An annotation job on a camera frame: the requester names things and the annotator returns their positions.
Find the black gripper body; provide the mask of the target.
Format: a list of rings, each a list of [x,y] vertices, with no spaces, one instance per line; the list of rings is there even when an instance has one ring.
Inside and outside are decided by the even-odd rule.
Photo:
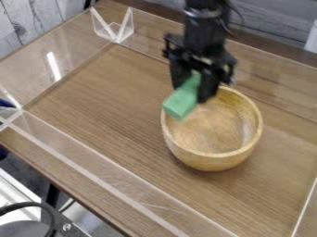
[[[183,7],[183,33],[163,35],[162,55],[185,60],[191,70],[218,69],[219,82],[233,82],[237,66],[236,57],[225,49],[230,10],[230,0],[186,0]]]

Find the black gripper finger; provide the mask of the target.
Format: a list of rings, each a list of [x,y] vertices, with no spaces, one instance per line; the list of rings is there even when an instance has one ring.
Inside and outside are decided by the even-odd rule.
[[[181,60],[179,58],[173,57],[170,59],[170,72],[173,79],[173,86],[177,89],[191,76],[191,67],[190,64]]]
[[[218,69],[210,67],[201,71],[201,82],[198,87],[198,103],[206,103],[207,100],[217,94],[219,87]]]

